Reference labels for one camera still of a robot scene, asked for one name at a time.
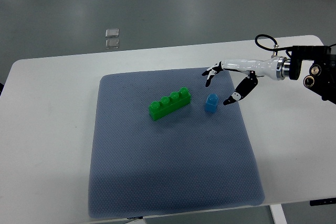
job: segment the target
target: robotic hand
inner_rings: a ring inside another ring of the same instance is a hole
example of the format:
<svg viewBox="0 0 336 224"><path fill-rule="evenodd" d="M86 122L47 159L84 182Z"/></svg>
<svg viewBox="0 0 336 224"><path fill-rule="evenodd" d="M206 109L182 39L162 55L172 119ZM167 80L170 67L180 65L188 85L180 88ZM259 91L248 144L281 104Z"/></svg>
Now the robotic hand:
<svg viewBox="0 0 336 224"><path fill-rule="evenodd" d="M258 43L259 37L267 37L275 43L274 48L266 48ZM303 85L319 94L322 100L329 100L336 104L336 55L331 55L331 47L335 46L292 46L279 48L274 38L268 35L258 35L255 38L257 46L273 51L271 59L260 60L224 60L208 68L202 73L207 76L205 86L208 87L211 79L223 70L242 72L247 77L237 86L234 93L223 104L228 105L245 98L258 84L257 77L268 76L273 80L284 80L289 77L297 80L300 76L303 60L314 60ZM277 56L277 52L285 50L290 58Z"/></svg>

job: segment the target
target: blue lego brick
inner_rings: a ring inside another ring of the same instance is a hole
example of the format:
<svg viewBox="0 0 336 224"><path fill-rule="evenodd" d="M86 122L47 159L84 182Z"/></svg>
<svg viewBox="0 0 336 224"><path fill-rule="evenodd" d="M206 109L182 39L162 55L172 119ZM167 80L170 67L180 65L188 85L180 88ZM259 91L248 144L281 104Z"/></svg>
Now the blue lego brick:
<svg viewBox="0 0 336 224"><path fill-rule="evenodd" d="M210 94L205 102L205 111L215 113L218 105L218 96L216 94Z"/></svg>

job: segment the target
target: green toy block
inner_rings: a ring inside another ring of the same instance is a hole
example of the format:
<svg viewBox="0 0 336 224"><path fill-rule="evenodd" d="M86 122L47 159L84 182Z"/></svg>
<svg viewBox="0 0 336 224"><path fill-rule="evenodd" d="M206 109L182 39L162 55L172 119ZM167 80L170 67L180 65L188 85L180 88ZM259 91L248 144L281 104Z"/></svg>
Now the green toy block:
<svg viewBox="0 0 336 224"><path fill-rule="evenodd" d="M162 97L159 102L154 101L148 107L149 115L154 121L172 113L179 108L190 103L191 95L189 90L185 87L181 88L179 92L172 92L169 97Z"/></svg>

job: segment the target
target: black connector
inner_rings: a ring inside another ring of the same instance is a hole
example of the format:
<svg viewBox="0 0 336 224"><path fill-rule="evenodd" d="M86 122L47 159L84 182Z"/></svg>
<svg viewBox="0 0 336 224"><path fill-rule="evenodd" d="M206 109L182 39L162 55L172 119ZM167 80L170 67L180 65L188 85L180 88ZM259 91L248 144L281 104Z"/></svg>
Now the black connector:
<svg viewBox="0 0 336 224"><path fill-rule="evenodd" d="M303 60L326 60L331 53L328 46L292 46L290 56L289 78L298 80Z"/></svg>

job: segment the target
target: blue mat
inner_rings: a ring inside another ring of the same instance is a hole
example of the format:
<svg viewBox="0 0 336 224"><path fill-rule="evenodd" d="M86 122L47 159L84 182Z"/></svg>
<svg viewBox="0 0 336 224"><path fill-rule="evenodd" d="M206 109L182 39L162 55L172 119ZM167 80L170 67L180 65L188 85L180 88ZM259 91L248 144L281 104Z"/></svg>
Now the blue mat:
<svg viewBox="0 0 336 224"><path fill-rule="evenodd" d="M228 72L205 87L204 69L111 74L100 81L89 215L129 218L260 205L255 157ZM148 106L187 87L189 105L153 121ZM215 114L205 112L217 93Z"/></svg>

